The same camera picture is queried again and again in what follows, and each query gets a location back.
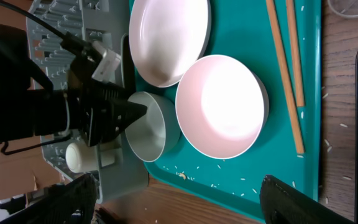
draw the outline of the white plate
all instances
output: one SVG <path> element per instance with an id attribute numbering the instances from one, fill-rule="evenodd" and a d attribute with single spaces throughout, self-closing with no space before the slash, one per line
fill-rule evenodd
<path id="1" fill-rule="evenodd" d="M 208 0 L 136 0 L 129 46 L 141 77 L 157 87 L 178 83 L 204 54 L 209 12 Z"/>

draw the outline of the gray dish rack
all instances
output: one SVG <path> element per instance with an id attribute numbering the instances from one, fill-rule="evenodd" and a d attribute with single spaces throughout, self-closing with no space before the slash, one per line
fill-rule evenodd
<path id="1" fill-rule="evenodd" d="M 34 0 L 29 12 L 63 33 L 70 32 L 83 40 L 98 40 L 117 54 L 121 54 L 121 40 L 129 29 L 129 3 L 123 0 Z M 66 74 L 74 55 L 60 47 L 59 37 L 28 18 L 26 23 L 31 59 L 44 69 L 54 89 L 66 89 Z M 123 80 L 121 68 L 114 72 L 110 82 L 123 86 Z M 42 147 L 45 161 L 70 181 L 81 175 L 72 173 L 64 158 L 70 143 L 82 141 L 77 130 L 73 131 L 73 136 L 67 142 Z M 50 140 L 41 136 L 42 142 Z M 125 134 L 116 141 L 121 145 L 115 149 L 116 162 L 107 167 L 101 167 L 99 162 L 98 170 L 94 172 L 99 193 L 97 203 L 142 190 L 149 183 L 148 172 L 131 151 Z M 100 161 L 99 146 L 94 150 Z"/>

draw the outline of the wooden table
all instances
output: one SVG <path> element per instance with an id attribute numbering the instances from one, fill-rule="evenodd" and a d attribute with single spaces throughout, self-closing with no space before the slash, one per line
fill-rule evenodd
<path id="1" fill-rule="evenodd" d="M 355 61 L 358 50 L 358 19 L 333 14 L 323 0 L 323 75 L 329 96 L 323 100 L 320 203 L 354 219 L 354 169 L 356 145 Z M 327 139 L 332 150 L 327 152 Z M 150 178 L 143 192 L 104 204 L 128 223 L 256 223 L 238 213 L 207 202 Z"/>

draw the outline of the brown cardboard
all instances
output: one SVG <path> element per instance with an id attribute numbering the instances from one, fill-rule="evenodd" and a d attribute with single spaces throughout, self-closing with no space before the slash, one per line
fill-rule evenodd
<path id="1" fill-rule="evenodd" d="M 11 4 L 28 10 L 30 0 L 7 0 Z M 25 30 L 25 17 L 0 6 L 0 24 Z M 39 144 L 39 137 L 9 142 L 7 151 Z M 21 152 L 11 156 L 0 153 L 0 200 L 42 189 L 60 182 L 60 174 L 43 157 L 40 148 Z"/>

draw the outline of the pair of chopsticks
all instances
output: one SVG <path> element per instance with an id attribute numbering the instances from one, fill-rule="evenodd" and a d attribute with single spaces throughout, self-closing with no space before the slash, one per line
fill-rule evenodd
<path id="1" fill-rule="evenodd" d="M 280 66 L 281 78 L 283 80 L 285 99 L 287 101 L 288 111 L 290 114 L 291 127 L 292 127 L 293 137 L 295 140 L 295 147 L 298 154 L 303 154 L 305 153 L 305 149 L 303 147 L 302 134 L 299 126 L 298 114 L 296 112 L 290 74 L 288 72 L 287 60 L 285 58 L 283 40 L 281 38 L 280 26 L 278 25 L 274 0 L 266 0 L 266 5 L 267 5 L 268 16 L 270 19 L 270 26 L 272 27 L 278 64 Z M 291 41 L 292 64 L 293 64 L 294 77 L 295 77 L 296 102 L 298 106 L 304 106 L 305 101 L 303 98 L 303 85 L 302 85 L 302 74 L 301 74 L 301 66 L 300 66 L 299 46 L 298 46 L 298 34 L 296 31 L 295 9 L 294 9 L 293 0 L 287 0 L 287 14 L 288 14 L 288 25 L 289 25 L 290 41 Z"/>

